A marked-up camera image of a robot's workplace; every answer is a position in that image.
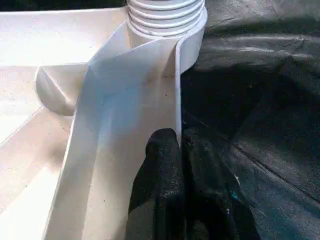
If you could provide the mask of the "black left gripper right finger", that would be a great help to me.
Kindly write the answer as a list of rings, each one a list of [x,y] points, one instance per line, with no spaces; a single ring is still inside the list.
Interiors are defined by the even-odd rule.
[[[182,135],[188,237],[259,240],[248,201],[220,156],[224,143],[201,128],[189,128]]]

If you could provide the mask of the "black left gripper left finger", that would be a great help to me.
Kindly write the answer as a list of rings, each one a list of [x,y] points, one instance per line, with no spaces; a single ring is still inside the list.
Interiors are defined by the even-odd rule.
[[[132,184],[127,216],[129,240],[185,239],[185,181],[177,135],[156,130]]]

